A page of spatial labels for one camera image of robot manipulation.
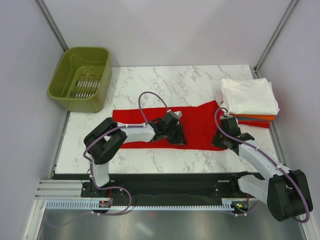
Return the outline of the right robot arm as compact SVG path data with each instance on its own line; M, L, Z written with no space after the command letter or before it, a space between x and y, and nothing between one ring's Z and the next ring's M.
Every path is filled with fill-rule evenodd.
M257 178L247 171L231 177L229 191L235 197L248 194L267 205L271 215L279 222L287 219L307 223L313 210L306 175L291 170L260 148L249 133L242 133L235 117L214 116L217 132L212 140L215 147L229 149L248 161L262 176Z

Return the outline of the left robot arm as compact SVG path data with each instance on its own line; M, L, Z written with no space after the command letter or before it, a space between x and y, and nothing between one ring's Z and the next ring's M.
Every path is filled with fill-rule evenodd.
M140 124L116 122L106 118L85 138L83 156L90 164L90 178L94 182L92 191L99 197L110 191L109 161L123 144L154 143L166 139L171 145L186 145L181 123L181 111L168 110L164 117Z

